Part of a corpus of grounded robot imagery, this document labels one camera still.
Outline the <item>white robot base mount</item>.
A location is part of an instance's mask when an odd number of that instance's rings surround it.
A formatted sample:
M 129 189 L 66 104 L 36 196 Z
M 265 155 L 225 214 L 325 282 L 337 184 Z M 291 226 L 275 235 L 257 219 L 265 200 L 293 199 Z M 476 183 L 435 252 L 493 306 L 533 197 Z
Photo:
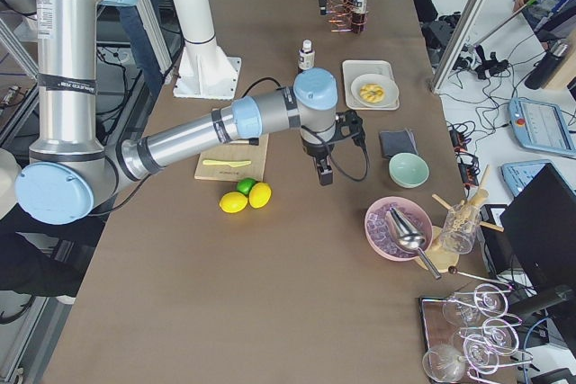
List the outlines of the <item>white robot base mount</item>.
M 175 96 L 231 100 L 241 66 L 218 45 L 209 0 L 173 0 L 184 49 L 178 67 Z

